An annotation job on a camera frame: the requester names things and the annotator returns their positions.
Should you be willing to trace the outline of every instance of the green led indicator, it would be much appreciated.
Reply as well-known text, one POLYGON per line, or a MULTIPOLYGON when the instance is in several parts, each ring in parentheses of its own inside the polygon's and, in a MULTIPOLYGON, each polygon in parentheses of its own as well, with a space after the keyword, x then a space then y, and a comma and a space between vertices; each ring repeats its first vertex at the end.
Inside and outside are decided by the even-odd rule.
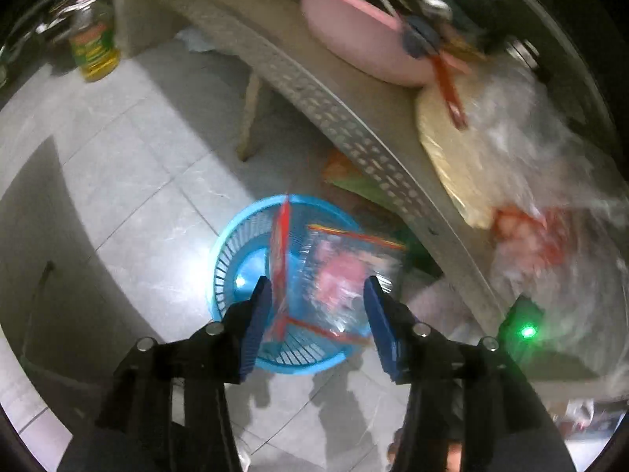
POLYGON ((537 330, 533 326, 525 326, 524 328, 522 328, 522 330, 520 330, 520 335, 525 339, 530 339, 531 337, 534 337, 536 333, 537 330))

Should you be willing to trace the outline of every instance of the pink pot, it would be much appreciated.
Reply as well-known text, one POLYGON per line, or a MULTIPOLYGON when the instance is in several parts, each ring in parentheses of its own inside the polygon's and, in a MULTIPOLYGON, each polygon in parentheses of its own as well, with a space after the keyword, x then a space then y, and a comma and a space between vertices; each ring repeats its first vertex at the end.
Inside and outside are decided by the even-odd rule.
MULTIPOLYGON (((382 81, 420 87, 434 80, 428 58, 415 59, 402 47, 402 23, 365 0, 301 0, 308 27, 335 55, 382 81)), ((442 53, 454 70, 465 62, 442 53)))

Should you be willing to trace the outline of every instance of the metal bolt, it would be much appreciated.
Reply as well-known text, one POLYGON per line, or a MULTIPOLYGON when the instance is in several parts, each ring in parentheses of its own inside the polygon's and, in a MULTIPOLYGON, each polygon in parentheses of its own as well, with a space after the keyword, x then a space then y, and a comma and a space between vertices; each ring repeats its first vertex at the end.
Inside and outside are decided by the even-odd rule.
POLYGON ((153 339, 151 339, 150 337, 142 337, 136 344, 136 348, 139 351, 149 351, 153 345, 155 344, 155 341, 153 339))
POLYGON ((427 337, 430 335, 430 327, 426 323, 415 323, 413 333, 419 337, 427 337))
POLYGON ((484 337, 482 340, 482 345, 485 346, 489 351, 496 351, 500 346, 498 341, 493 337, 484 337))
POLYGON ((222 334, 225 327, 219 321, 212 321, 212 323, 208 323, 205 325, 205 333, 209 336, 218 336, 222 334))

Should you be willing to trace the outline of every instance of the wooden leg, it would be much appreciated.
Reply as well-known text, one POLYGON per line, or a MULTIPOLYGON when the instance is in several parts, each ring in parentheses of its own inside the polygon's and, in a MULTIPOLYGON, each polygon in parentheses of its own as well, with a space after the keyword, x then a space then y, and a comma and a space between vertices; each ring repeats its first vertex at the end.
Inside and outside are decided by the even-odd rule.
POLYGON ((240 122, 240 140, 236 152, 241 162, 246 162, 252 155, 251 151, 251 127, 256 120, 256 113, 259 106, 260 92, 262 90, 263 81, 251 71, 249 76, 249 85, 245 93, 245 108, 240 122))

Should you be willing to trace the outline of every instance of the oil bottle label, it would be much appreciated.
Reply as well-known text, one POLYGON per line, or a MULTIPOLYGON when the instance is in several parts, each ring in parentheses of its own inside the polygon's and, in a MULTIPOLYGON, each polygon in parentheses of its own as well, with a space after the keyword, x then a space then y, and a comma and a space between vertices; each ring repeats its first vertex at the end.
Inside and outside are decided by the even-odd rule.
POLYGON ((72 37, 70 45, 77 66, 92 65, 113 49, 113 28, 102 22, 97 23, 92 28, 72 37))

